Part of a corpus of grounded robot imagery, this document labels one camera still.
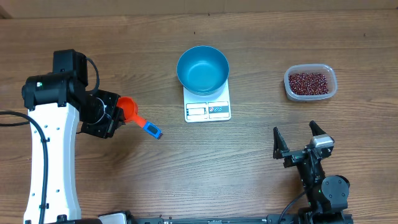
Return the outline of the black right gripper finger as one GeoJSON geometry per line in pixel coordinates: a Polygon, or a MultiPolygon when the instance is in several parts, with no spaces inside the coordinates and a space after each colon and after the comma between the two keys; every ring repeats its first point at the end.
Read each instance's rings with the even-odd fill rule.
{"type": "Polygon", "coordinates": [[[314,120],[312,120],[309,123],[309,126],[310,126],[313,136],[320,136],[320,135],[326,134],[326,132],[324,132],[324,130],[322,130],[322,128],[319,127],[319,125],[314,120]]]}
{"type": "Polygon", "coordinates": [[[273,129],[273,135],[274,135],[273,158],[281,159],[285,157],[285,154],[290,152],[290,150],[287,147],[287,144],[285,143],[285,140],[282,137],[277,127],[273,129]]]}

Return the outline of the red measuring scoop blue handle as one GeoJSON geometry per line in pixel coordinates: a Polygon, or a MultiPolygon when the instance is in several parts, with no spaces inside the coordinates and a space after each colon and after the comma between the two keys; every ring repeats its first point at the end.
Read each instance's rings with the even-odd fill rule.
{"type": "Polygon", "coordinates": [[[163,133],[156,125],[138,115],[138,105],[131,97],[120,97],[117,102],[117,107],[123,110],[125,123],[133,121],[154,138],[160,139],[162,137],[163,133]]]}

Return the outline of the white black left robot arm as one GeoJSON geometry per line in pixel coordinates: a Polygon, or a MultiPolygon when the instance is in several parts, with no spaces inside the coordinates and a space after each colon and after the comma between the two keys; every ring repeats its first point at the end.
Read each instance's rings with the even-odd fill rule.
{"type": "Polygon", "coordinates": [[[75,184],[77,127],[110,138],[124,122],[116,93],[87,90],[91,59],[73,49],[53,53],[53,69],[29,77],[22,87],[33,122],[30,195],[24,223],[67,222],[81,218],[75,184]]]}

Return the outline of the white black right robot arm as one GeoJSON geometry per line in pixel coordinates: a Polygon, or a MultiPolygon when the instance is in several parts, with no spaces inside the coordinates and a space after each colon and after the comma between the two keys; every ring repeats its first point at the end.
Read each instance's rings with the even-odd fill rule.
{"type": "Polygon", "coordinates": [[[273,129],[273,158],[284,167],[296,167],[303,192],[277,216],[278,223],[353,223],[348,208],[350,182],[342,175],[326,176],[321,161],[331,156],[335,140],[315,121],[309,123],[312,138],[303,149],[291,151],[278,128],[273,129]]]}

